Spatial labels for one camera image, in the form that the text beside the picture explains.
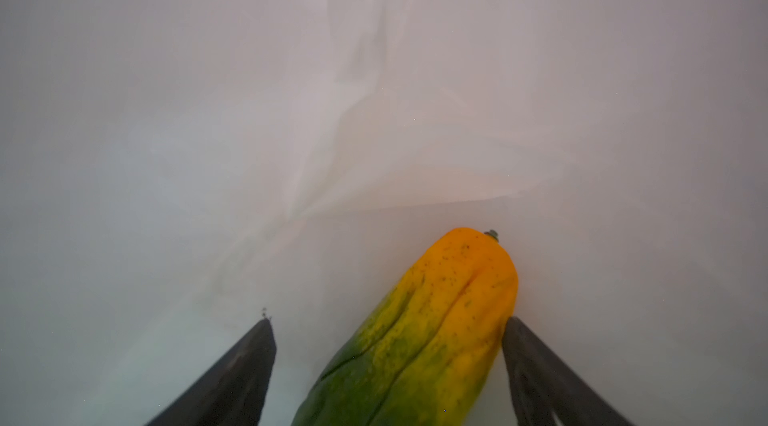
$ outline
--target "green and yellow fruit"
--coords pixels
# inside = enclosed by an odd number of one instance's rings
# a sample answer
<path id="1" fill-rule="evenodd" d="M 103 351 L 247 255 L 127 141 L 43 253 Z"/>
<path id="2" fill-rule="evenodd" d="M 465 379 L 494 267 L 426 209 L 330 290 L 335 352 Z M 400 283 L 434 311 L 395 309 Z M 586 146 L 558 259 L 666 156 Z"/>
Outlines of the green and yellow fruit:
<path id="1" fill-rule="evenodd" d="M 333 357 L 293 426 L 459 426 L 517 291 L 514 264 L 494 236 L 450 231 Z"/>

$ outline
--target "yellow papaya skin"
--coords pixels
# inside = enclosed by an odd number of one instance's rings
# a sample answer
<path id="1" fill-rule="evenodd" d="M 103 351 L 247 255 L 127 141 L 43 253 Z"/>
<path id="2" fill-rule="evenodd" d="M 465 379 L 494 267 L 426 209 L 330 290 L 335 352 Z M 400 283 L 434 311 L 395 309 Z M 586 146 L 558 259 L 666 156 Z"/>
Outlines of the yellow papaya skin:
<path id="1" fill-rule="evenodd" d="M 439 239 L 331 359 L 293 426 L 459 426 L 514 310 L 518 275 L 498 241 Z"/>

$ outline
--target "white background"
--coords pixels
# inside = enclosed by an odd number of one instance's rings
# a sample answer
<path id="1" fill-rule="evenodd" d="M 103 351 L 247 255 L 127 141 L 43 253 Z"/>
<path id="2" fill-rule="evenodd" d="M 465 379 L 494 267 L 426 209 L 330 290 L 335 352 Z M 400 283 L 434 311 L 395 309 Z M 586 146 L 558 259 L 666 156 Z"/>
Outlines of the white background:
<path id="1" fill-rule="evenodd" d="M 768 421 L 768 0 L 0 0 L 0 422 L 262 424 L 437 238 L 637 424 Z M 497 363 L 466 424 L 513 424 Z"/>

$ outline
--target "crease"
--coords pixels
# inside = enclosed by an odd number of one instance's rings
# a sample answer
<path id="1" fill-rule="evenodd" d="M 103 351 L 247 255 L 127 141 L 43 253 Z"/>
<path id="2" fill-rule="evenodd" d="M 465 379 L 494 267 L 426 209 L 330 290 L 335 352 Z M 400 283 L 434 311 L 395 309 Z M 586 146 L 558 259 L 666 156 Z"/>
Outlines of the crease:
<path id="1" fill-rule="evenodd" d="M 389 383 L 389 387 L 388 387 L 388 389 L 386 390 L 386 393 L 384 393 L 384 395 L 383 395 L 383 397 L 382 397 L 381 401 L 378 403 L 378 405 L 376 406 L 376 408 L 375 408 L 375 409 L 373 410 L 373 412 L 371 413 L 371 417 L 370 417 L 370 419 L 368 420 L 368 422 L 366 422 L 366 426 L 370 426 L 370 424 L 371 424 L 371 423 L 372 423 L 372 422 L 373 422 L 373 421 L 376 419 L 376 416 L 378 415 L 379 411 L 381 411 L 381 408 L 384 406 L 384 403 L 386 402 L 386 400 L 387 400 L 387 399 L 388 399 L 388 397 L 389 397 L 389 393 L 390 393 L 390 391 L 392 390 L 392 386 L 393 386 L 395 383 L 397 383 L 397 380 L 398 380 L 398 379 L 400 379 L 400 376 L 402 376 L 402 374 L 405 372 L 405 370 L 407 370 L 407 369 L 408 369 L 408 367 L 409 367 L 411 364 L 413 364 L 413 363 L 414 363 L 414 361 L 415 361 L 415 360 L 418 358 L 418 356 L 419 356 L 420 354 L 422 354 L 422 352 L 423 352 L 423 351 L 424 351 L 424 350 L 427 348 L 427 346 L 429 346 L 429 345 L 432 343 L 432 341 L 435 339 L 435 337 L 436 337 L 436 336 L 437 336 L 437 335 L 440 333 L 440 330 L 442 329 L 442 325 L 443 325 L 443 323 L 445 323 L 445 322 L 446 322 L 446 319 L 447 319 L 448 315 L 449 315 L 449 314 L 451 314 L 451 311 L 453 310 L 453 307 L 454 307 L 454 306 L 456 306 L 456 303 L 458 303 L 458 301 L 459 301 L 460 299 L 462 299 L 462 297 L 465 295 L 465 293 L 466 293 L 466 291 L 467 291 L 467 288 L 469 288 L 469 286 L 470 286 L 470 285 L 471 285 L 471 284 L 472 284 L 472 283 L 475 281 L 475 279 L 476 279 L 478 276 L 480 276 L 480 274 L 481 274 L 482 272 L 484 272 L 484 271 L 485 271 L 485 268 L 482 268 L 482 269 L 480 269 L 479 271 L 476 271 L 475 273 L 473 273 L 473 274 L 472 274 L 472 276 L 471 276 L 471 277 L 469 278 L 469 280 L 467 281 L 467 283 L 466 283 L 466 284 L 465 284 L 465 285 L 462 287 L 462 289 L 461 289 L 461 290 L 458 292 L 458 294 L 456 295 L 456 299 L 454 299 L 454 300 L 453 300 L 453 302 L 451 303 L 451 305 L 448 307 L 448 310 L 446 311 L 446 314 L 442 316 L 442 319 L 440 320 L 440 324 L 438 324 L 438 326 L 435 328 L 435 333 L 434 333 L 432 336 L 430 336 L 430 337 L 429 337 L 429 339 L 428 339 L 428 340 L 427 340 L 427 341 L 424 343 L 424 345 L 423 345 L 423 346 L 421 346 L 421 347 L 418 349 L 418 351 L 416 352 L 416 354 L 414 354 L 414 355 L 413 355 L 413 356 L 412 356 L 412 357 L 411 357 L 411 358 L 408 360 L 408 362 L 407 362 L 407 363 L 405 363 L 405 364 L 403 365 L 403 367 L 400 369 L 400 371 L 399 371 L 399 372 L 398 372 L 398 373 L 395 375 L 394 379 L 393 379 L 393 380 L 392 380 L 392 381 Z"/>
<path id="2" fill-rule="evenodd" d="M 383 333 L 382 333 L 382 334 L 381 334 L 381 335 L 380 335 L 380 336 L 379 336 L 379 337 L 378 337 L 378 338 L 377 338 L 375 341 L 371 342 L 371 344 L 369 344 L 369 345 L 368 345 L 368 346 L 366 346 L 366 347 L 365 347 L 363 350 L 361 350 L 359 354 L 355 354 L 355 355 L 353 355 L 351 358 L 347 358 L 347 359 L 345 359 L 345 360 L 341 361 L 341 362 L 340 362 L 339 364 L 337 364 L 337 365 L 336 365 L 336 366 L 335 366 L 333 369 L 331 369 L 331 370 L 330 370 L 330 371 L 328 371 L 327 373 L 323 374 L 323 375 L 320 377 L 320 380 L 319 380 L 318 382 L 322 382 L 322 381 L 324 381 L 326 378 L 328 378 L 329 376 L 331 376 L 333 373 L 335 373 L 335 372 L 339 371 L 339 370 L 341 369 L 341 367 L 342 367 L 342 366 L 344 366 L 345 364 L 349 364 L 349 363 L 351 363 L 352 361 L 355 361 L 356 359 L 358 359 L 358 358 L 361 358 L 362 356 L 364 356 L 365 354 L 367 354 L 367 353 L 368 353 L 368 352 L 369 352 L 369 351 L 370 351 L 370 350 L 371 350 L 371 349 L 372 349 L 374 346 L 376 346 L 376 345 L 377 345 L 377 344 L 379 344 L 381 341 L 383 341 L 383 340 L 384 340 L 384 338 L 385 338 L 385 337 L 386 337 L 386 336 L 389 334 L 389 332 L 392 330 L 392 328 L 394 328 L 394 327 L 395 327 L 395 325 L 398 323 L 398 321 L 400 321 L 400 318 L 402 317 L 402 315 L 404 315 L 404 314 L 405 314 L 405 312 L 406 312 L 406 309 L 408 309 L 408 305 L 411 303 L 411 298 L 413 298 L 413 294 L 414 294 L 415 292 L 416 292 L 416 290 L 411 290 L 411 291 L 409 291 L 409 292 L 408 292 L 408 294 L 406 295 L 406 300 L 405 300 L 405 301 L 403 302 L 403 304 L 400 306 L 400 310 L 398 311 L 398 313 L 397 313 L 397 317 L 395 317 L 395 320 L 394 320 L 394 321 L 392 321 L 392 324 L 391 324 L 391 325 L 389 325 L 389 326 L 387 327 L 387 329 L 386 329 L 386 330 L 384 330 L 384 332 L 383 332 Z"/>

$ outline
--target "grey surface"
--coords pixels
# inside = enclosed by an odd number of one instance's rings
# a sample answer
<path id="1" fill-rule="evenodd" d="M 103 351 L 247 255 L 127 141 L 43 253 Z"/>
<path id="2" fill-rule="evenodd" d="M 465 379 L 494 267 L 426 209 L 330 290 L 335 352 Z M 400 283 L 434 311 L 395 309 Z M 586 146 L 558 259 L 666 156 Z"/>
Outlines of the grey surface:
<path id="1" fill-rule="evenodd" d="M 767 1 L 0 0 L 2 422 L 141 424 L 267 306 L 285 424 L 470 226 L 630 420 L 764 424 Z"/>

